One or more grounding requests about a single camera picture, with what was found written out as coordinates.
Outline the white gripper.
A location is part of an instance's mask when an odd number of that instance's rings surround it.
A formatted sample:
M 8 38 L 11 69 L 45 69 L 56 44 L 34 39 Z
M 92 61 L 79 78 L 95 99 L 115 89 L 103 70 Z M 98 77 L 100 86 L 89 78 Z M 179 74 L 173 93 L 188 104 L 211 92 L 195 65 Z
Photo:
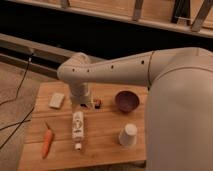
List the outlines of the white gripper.
M 91 91 L 87 83 L 71 84 L 69 88 L 73 105 L 89 105 L 91 103 Z

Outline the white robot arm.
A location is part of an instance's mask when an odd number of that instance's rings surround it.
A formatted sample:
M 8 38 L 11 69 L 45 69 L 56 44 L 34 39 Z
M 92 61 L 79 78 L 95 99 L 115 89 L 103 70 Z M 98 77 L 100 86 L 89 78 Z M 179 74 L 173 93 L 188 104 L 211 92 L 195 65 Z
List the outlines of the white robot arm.
M 213 171 L 213 52 L 199 47 L 153 50 L 92 63 L 75 53 L 57 70 L 76 103 L 88 85 L 145 86 L 147 171 Z

